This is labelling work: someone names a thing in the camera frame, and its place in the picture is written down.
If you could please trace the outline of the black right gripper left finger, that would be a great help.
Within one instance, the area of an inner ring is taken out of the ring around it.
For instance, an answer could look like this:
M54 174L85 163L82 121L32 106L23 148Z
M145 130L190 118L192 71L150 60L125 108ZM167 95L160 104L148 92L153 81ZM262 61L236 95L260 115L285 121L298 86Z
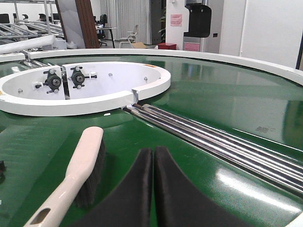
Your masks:
M139 150L120 184L71 227L149 227L152 199L153 154Z

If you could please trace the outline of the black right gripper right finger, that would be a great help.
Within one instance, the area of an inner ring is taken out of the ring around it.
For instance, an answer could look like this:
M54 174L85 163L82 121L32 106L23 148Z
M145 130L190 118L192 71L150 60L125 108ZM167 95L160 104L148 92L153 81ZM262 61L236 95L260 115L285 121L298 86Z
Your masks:
M244 227L246 223L202 194L169 150L154 152L154 194L160 227Z

